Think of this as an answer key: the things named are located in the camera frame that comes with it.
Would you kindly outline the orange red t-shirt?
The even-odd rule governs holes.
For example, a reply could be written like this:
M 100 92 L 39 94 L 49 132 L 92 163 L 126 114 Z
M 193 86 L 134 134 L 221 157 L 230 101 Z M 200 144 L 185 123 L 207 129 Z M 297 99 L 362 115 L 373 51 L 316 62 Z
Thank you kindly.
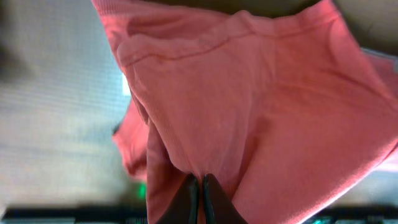
M 94 1 L 132 100 L 114 133 L 149 223 L 212 174 L 248 223 L 302 223 L 397 153 L 397 84 L 332 1 L 270 19 Z

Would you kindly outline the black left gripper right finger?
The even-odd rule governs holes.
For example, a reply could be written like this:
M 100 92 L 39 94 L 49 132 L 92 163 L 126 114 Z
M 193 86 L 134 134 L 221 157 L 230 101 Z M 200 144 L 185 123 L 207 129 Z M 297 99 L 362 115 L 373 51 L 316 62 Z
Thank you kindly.
M 203 204 L 206 224 L 248 224 L 213 174 L 204 176 Z

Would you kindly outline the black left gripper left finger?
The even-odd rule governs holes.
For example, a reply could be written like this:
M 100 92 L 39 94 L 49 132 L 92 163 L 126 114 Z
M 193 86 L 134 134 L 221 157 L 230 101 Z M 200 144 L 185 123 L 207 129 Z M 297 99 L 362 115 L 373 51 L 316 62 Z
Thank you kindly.
M 199 201 L 198 179 L 189 174 L 184 178 L 157 224 L 197 224 Z

